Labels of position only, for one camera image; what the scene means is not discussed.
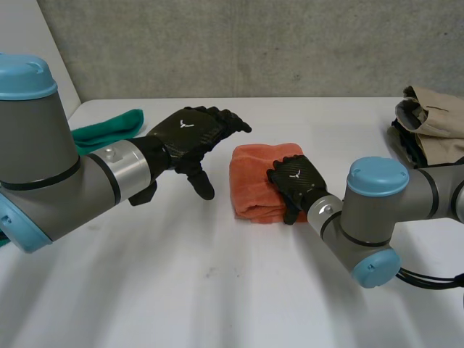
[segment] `beige cloth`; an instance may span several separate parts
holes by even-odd
[[[398,122],[415,133],[428,165],[464,157],[464,99],[417,86],[406,88],[405,97],[416,108],[397,112]]]

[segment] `teal cloth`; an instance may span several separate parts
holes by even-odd
[[[143,124],[144,112],[132,109],[111,120],[75,129],[71,133],[79,155],[83,156],[116,141],[133,138]],[[7,239],[0,241],[0,247],[8,243]]]

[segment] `orange towel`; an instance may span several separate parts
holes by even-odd
[[[273,168],[275,160],[303,154],[296,144],[276,146],[264,144],[241,145],[233,150],[229,166],[232,204],[238,218],[252,223],[277,223],[283,221],[285,203],[275,186],[268,181],[266,171]],[[298,221],[307,221],[300,213]]]

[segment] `white wall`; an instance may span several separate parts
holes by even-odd
[[[58,83],[66,117],[71,117],[80,99],[36,0],[0,0],[0,52],[45,59]]]

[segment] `table surface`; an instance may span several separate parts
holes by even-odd
[[[143,133],[185,106],[229,108],[252,127],[221,142],[203,167],[216,197],[163,173],[149,204],[123,202],[26,255],[0,250],[0,347],[461,347],[463,290],[394,279],[352,281],[308,224],[236,220],[228,164],[241,144],[298,143],[342,197],[351,163],[394,156],[385,132],[398,98],[129,99],[82,104],[71,128],[132,108]],[[397,224],[406,268],[463,271],[464,228],[451,220]]]

